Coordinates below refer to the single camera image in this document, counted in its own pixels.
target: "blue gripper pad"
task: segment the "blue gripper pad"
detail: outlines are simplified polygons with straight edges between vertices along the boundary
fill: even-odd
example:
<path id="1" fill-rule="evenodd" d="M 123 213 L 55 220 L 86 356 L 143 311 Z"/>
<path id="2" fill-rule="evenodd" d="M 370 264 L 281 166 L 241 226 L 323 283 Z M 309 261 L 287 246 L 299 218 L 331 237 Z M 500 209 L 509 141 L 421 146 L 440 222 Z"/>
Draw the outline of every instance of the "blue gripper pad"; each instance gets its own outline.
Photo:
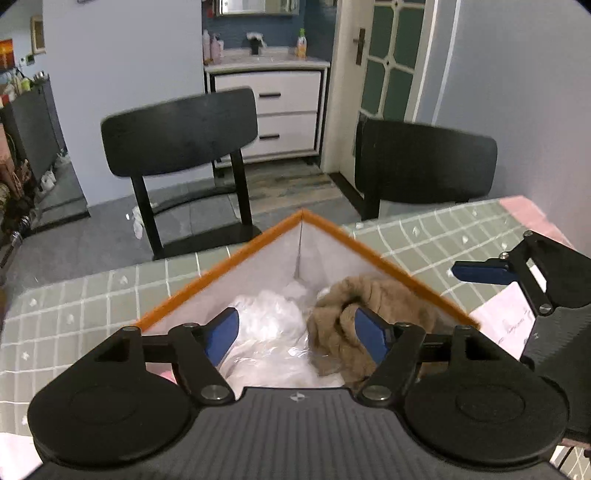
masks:
<path id="1" fill-rule="evenodd" d="M 205 354 L 218 366 L 238 336 L 240 320 L 236 309 L 228 307 L 203 327 Z"/>
<path id="2" fill-rule="evenodd" d="M 390 350 L 386 331 L 392 326 L 370 310 L 355 312 L 355 333 L 371 358 L 380 364 Z"/>

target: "soap bottle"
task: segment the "soap bottle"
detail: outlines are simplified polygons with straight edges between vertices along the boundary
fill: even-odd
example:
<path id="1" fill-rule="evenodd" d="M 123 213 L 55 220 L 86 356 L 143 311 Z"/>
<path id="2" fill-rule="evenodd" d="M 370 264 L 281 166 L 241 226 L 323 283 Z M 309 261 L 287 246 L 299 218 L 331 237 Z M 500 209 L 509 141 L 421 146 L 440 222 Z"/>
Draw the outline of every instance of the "soap bottle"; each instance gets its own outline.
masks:
<path id="1" fill-rule="evenodd" d="M 212 59 L 212 47 L 211 47 L 211 38 L 209 37 L 209 32 L 207 30 L 203 30 L 203 61 L 207 62 L 208 60 Z"/>
<path id="2" fill-rule="evenodd" d="M 214 35 L 212 37 L 212 60 L 214 62 L 219 62 L 222 58 L 222 46 L 220 45 L 220 36 Z"/>
<path id="3" fill-rule="evenodd" d="M 297 37 L 297 45 L 295 46 L 295 56 L 299 59 L 306 58 L 306 50 L 308 48 L 308 41 L 306 40 L 305 36 L 306 31 L 301 28 L 300 29 L 300 36 Z"/>

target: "blue wall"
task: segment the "blue wall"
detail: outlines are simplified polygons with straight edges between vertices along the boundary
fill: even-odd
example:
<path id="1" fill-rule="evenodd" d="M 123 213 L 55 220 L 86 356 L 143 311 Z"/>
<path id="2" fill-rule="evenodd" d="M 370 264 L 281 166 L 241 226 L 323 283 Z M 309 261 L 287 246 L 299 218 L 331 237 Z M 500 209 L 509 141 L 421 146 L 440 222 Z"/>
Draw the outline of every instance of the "blue wall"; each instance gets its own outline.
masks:
<path id="1" fill-rule="evenodd" d="M 270 47 L 295 47 L 300 29 L 304 27 L 306 0 L 300 0 L 300 14 L 280 15 L 236 15 L 207 18 L 202 10 L 203 29 L 209 34 L 218 33 L 224 41 L 224 48 L 248 48 L 246 32 L 260 32 Z"/>
<path id="2" fill-rule="evenodd" d="M 329 7 L 322 0 L 306 1 L 304 28 L 310 57 L 332 61 L 335 25 L 336 6 Z"/>

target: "painting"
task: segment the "painting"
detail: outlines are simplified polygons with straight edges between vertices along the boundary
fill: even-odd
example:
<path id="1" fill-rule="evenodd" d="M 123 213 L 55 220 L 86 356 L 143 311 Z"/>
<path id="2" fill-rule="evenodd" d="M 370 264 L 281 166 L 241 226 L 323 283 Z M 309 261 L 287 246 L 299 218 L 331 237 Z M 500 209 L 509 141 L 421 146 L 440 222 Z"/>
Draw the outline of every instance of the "painting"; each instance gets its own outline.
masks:
<path id="1" fill-rule="evenodd" d="M 31 17 L 31 46 L 33 54 L 45 53 L 45 36 L 43 36 L 43 17 Z"/>
<path id="2" fill-rule="evenodd" d="M 14 68 L 12 39 L 0 41 L 0 73 Z"/>

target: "picture frame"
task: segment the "picture frame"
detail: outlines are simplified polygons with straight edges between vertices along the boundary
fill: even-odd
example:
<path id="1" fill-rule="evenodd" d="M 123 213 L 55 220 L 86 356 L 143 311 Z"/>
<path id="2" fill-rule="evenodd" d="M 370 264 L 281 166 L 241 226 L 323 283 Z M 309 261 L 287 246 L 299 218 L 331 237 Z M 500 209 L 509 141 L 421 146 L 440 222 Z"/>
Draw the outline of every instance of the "picture frame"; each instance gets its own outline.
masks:
<path id="1" fill-rule="evenodd" d="M 31 17 L 31 48 L 33 55 L 46 52 L 45 36 L 43 34 L 43 17 L 41 15 Z"/>

